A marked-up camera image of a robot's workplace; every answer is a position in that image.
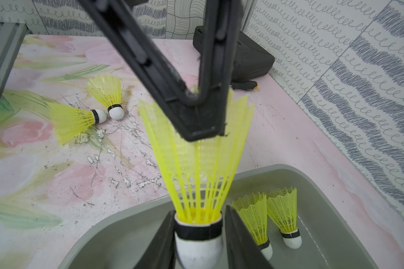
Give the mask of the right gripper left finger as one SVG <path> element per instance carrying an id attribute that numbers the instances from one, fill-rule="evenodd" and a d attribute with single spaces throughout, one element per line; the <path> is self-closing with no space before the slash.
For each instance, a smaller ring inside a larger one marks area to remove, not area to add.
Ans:
<path id="1" fill-rule="evenodd" d="M 164 221 L 151 240 L 134 269 L 175 268 L 175 212 L 167 213 Z"/>

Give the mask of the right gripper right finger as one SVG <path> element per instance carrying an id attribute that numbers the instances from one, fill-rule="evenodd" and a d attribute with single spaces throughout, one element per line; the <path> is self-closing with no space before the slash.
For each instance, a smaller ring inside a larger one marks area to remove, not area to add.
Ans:
<path id="1" fill-rule="evenodd" d="M 273 269 L 230 205 L 226 206 L 224 220 L 229 269 Z"/>

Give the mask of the grey plastic storage box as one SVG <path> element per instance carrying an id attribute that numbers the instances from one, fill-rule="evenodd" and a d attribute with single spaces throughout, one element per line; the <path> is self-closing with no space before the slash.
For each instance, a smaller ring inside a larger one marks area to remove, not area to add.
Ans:
<path id="1" fill-rule="evenodd" d="M 276 269 L 374 269 L 376 264 L 338 211 L 304 173 L 288 165 L 271 165 L 235 176 L 227 203 L 257 192 L 297 189 L 297 227 L 303 243 L 288 248 L 278 228 L 268 222 Z M 70 249 L 62 269 L 131 269 L 173 204 L 169 196 L 113 214 L 90 228 Z"/>

